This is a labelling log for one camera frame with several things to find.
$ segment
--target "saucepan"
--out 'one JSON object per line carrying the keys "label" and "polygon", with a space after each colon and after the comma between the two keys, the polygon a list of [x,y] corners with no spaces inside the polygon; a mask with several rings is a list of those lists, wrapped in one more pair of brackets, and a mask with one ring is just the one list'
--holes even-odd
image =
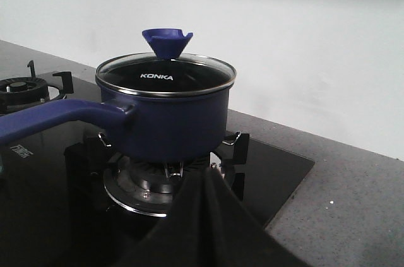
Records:
{"label": "saucepan", "polygon": [[215,149],[225,136],[236,70],[211,57],[182,54],[193,36],[143,31],[153,52],[102,63],[95,81],[102,103],[65,99],[0,117],[0,145],[68,121],[105,130],[123,154],[148,162],[181,162]]}

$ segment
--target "countertop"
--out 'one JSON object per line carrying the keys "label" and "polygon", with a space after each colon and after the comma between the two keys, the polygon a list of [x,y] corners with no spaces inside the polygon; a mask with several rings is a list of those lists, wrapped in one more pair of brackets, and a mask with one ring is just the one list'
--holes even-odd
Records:
{"label": "countertop", "polygon": [[[0,41],[0,80],[71,71],[94,83],[95,69]],[[265,228],[312,266],[404,266],[404,162],[230,110],[228,130],[249,132],[315,161]]]}

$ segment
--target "lid knob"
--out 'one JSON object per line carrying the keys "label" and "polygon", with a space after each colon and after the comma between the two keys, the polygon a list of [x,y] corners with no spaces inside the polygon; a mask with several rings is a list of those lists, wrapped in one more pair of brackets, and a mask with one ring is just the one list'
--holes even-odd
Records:
{"label": "lid knob", "polygon": [[156,28],[144,30],[142,35],[158,58],[176,59],[194,34],[184,36],[181,29]]}

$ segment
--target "black glass cooktop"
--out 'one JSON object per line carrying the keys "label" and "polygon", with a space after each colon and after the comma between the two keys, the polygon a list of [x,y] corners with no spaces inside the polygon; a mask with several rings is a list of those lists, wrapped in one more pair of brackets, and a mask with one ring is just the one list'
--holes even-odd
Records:
{"label": "black glass cooktop", "polygon": [[[100,101],[96,85],[73,82],[69,97]],[[110,266],[159,220],[106,202],[81,150],[86,136],[98,130],[69,122],[0,149],[0,266]],[[250,139],[247,163],[235,166],[232,189],[265,226],[313,165]]]}

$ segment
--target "white wall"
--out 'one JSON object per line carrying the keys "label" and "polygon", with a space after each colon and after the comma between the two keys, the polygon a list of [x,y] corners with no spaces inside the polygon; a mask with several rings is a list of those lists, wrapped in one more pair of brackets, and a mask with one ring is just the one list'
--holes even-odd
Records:
{"label": "white wall", "polygon": [[0,39],[94,67],[154,27],[237,68],[230,108],[404,159],[404,0],[0,0]]}

